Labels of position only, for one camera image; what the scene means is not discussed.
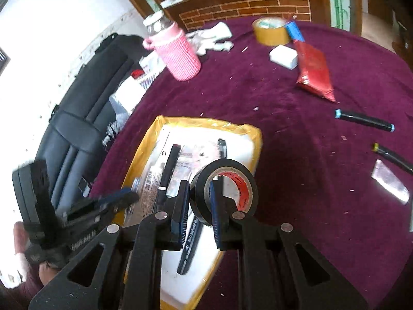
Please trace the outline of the operator left hand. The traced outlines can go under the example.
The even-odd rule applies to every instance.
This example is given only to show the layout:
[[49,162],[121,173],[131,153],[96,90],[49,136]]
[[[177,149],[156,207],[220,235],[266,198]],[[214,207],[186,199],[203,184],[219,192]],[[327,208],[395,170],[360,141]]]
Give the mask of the operator left hand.
[[26,257],[25,251],[29,244],[29,236],[23,222],[16,222],[13,226],[13,237],[15,247],[15,257],[18,266],[18,273],[22,281],[27,282],[31,277],[38,278],[42,285],[47,285],[60,272],[52,267],[48,262],[41,263],[38,268],[31,266]]

